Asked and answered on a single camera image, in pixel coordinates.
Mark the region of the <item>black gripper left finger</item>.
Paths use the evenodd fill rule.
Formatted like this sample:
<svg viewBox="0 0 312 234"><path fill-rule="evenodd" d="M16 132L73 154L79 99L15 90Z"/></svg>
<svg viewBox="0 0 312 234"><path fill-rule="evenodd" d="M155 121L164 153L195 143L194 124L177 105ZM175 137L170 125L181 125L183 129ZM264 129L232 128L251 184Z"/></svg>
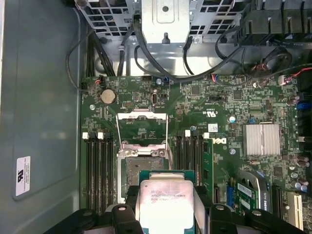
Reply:
<svg viewBox="0 0 312 234"><path fill-rule="evenodd" d="M46 231L47 234L142 234L136 219L139 186L130 186L126 203L108 207L104 214L80 209Z"/></svg>

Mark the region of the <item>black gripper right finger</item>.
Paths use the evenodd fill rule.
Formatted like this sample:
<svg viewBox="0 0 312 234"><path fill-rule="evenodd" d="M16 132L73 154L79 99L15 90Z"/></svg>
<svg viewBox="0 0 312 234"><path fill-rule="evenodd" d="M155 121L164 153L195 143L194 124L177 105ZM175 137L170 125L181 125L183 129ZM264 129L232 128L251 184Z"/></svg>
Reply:
<svg viewBox="0 0 312 234"><path fill-rule="evenodd" d="M264 210L256 209L239 215L227 205L213 203L204 186L195 188L195 220L202 234L304 233Z"/></svg>

